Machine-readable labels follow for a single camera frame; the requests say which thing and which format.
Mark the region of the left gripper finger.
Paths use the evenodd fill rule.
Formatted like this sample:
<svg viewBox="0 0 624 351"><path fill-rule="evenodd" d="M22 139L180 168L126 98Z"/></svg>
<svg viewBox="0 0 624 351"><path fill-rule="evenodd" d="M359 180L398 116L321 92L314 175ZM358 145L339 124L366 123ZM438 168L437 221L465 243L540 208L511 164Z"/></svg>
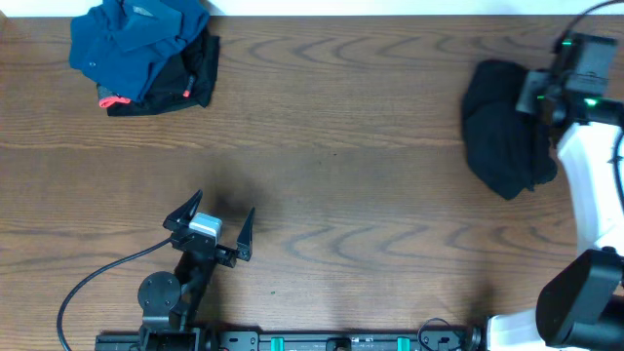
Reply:
<svg viewBox="0 0 624 351"><path fill-rule="evenodd" d="M251 208L237 238L237 258L250 261L253 255L253 227L255 208Z"/></svg>
<svg viewBox="0 0 624 351"><path fill-rule="evenodd" d="M197 190L183 205L171 212L164 220L163 227L170 231L178 231L189 226L194 215L197 213L203 191Z"/></svg>

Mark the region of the black t-shirt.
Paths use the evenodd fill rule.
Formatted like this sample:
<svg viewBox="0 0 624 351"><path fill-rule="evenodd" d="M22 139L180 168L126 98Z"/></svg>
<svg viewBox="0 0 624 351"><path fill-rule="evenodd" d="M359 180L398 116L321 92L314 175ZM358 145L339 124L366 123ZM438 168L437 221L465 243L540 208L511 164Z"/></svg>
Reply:
<svg viewBox="0 0 624 351"><path fill-rule="evenodd" d="M505 200L555 179L548 127L520 112L528 70L510 61L477 64L460 109L462 138L470 170Z"/></svg>

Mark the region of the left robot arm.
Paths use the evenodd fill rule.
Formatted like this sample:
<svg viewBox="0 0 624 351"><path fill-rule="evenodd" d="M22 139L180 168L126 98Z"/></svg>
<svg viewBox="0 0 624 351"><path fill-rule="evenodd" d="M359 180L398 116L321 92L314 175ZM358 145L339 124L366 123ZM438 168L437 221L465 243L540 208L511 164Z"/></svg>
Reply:
<svg viewBox="0 0 624 351"><path fill-rule="evenodd" d="M233 268L253 255L255 209L247 215L234 249L219 243L222 221L198 211L202 191L171 212L163 226L171 232L172 247L182 256L173 272L146 277L137 291L142 308L139 351L216 350L212 331L195 323L202 301L218 265Z"/></svg>

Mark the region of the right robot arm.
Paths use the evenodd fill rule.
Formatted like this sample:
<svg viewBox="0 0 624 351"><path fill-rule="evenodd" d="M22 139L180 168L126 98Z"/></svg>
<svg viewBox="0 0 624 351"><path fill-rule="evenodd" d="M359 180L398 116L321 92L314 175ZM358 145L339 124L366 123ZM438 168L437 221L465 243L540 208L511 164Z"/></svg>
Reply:
<svg viewBox="0 0 624 351"><path fill-rule="evenodd" d="M486 350L620 350L623 347L623 104L575 97L557 143L570 188L577 257L534 308L487 320Z"/></svg>

